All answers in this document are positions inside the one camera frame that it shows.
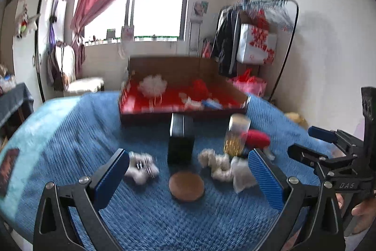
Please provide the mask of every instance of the white fabric bag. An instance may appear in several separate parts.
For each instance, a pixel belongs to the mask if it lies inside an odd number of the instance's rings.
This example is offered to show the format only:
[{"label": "white fabric bag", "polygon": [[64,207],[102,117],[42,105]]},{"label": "white fabric bag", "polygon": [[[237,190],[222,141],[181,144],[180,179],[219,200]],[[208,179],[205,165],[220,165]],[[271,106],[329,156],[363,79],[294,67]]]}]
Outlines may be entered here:
[{"label": "white fabric bag", "polygon": [[277,34],[253,25],[242,24],[237,61],[245,64],[272,64],[277,46]]}]

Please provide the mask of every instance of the table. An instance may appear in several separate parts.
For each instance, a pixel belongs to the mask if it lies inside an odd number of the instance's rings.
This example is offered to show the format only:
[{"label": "table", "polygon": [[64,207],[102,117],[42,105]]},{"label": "table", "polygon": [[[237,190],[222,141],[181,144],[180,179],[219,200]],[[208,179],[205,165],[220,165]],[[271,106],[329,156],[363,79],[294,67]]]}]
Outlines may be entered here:
[{"label": "table", "polygon": [[[18,84],[14,89],[0,97],[0,129],[11,122],[18,128],[33,112],[34,99],[24,83]],[[10,138],[14,131],[5,129],[5,134]]]}]

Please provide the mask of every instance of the red box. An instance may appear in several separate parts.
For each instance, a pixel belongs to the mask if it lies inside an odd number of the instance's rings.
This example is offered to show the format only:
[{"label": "red box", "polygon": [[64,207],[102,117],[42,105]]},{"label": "red box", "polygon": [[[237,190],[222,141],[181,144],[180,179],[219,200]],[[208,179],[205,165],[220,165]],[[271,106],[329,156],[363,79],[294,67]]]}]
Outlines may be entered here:
[{"label": "red box", "polygon": [[[120,119],[123,125],[136,125],[170,120],[172,113],[191,116],[196,120],[226,118],[235,113],[247,112],[249,98],[227,78],[218,75],[218,64],[213,59],[194,57],[131,57],[128,66],[131,78],[119,99]],[[149,99],[137,90],[138,84],[150,75],[161,75],[168,82],[162,103],[154,111],[148,109]],[[192,83],[201,79],[206,83],[212,99],[218,99],[223,110],[184,109],[180,92],[192,93]]]}]

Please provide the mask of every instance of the black box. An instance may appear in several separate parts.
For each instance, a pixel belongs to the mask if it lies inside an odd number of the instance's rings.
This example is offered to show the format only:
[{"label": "black box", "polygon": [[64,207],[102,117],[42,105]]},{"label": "black box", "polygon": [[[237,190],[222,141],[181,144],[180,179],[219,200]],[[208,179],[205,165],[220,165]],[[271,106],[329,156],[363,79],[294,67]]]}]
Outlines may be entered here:
[{"label": "black box", "polygon": [[193,119],[181,114],[172,114],[167,164],[191,164],[193,145]]}]

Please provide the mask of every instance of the metal screw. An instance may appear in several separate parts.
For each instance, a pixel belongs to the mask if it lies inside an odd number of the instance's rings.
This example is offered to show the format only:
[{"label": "metal screw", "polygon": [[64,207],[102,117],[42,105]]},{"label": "metal screw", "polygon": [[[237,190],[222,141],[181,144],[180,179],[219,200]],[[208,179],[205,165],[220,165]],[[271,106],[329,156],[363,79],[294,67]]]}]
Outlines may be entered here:
[{"label": "metal screw", "polygon": [[299,179],[298,178],[295,178],[295,177],[290,177],[288,178],[288,181],[291,183],[291,184],[294,184],[294,185],[297,185],[299,183]]},{"label": "metal screw", "polygon": [[54,182],[48,182],[46,184],[46,189],[52,189],[55,186]]},{"label": "metal screw", "polygon": [[80,182],[80,184],[86,184],[87,182],[89,182],[89,180],[90,180],[89,177],[84,176],[80,178],[78,182]]},{"label": "metal screw", "polygon": [[331,184],[329,181],[324,182],[324,186],[328,189],[331,189],[333,187],[333,184]]}]

